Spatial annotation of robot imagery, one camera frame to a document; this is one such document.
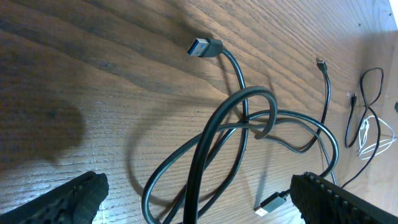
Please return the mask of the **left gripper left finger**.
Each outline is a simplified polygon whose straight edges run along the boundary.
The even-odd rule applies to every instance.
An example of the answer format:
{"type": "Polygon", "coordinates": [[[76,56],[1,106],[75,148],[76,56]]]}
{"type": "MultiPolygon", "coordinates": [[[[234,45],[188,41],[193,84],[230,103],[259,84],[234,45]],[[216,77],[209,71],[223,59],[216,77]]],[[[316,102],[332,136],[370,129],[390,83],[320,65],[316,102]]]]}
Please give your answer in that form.
{"type": "Polygon", "coordinates": [[[92,223],[108,196],[106,174],[86,172],[1,215],[1,223],[92,223]]]}

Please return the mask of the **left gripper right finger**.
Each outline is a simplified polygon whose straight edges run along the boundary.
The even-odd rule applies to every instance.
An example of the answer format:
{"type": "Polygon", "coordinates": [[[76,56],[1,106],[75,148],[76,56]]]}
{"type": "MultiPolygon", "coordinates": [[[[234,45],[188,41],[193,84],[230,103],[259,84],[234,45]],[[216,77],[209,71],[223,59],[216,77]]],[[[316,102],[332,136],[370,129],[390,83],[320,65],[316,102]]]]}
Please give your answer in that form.
{"type": "Polygon", "coordinates": [[[292,177],[290,196],[305,223],[397,224],[395,215],[311,172],[292,177]]]}

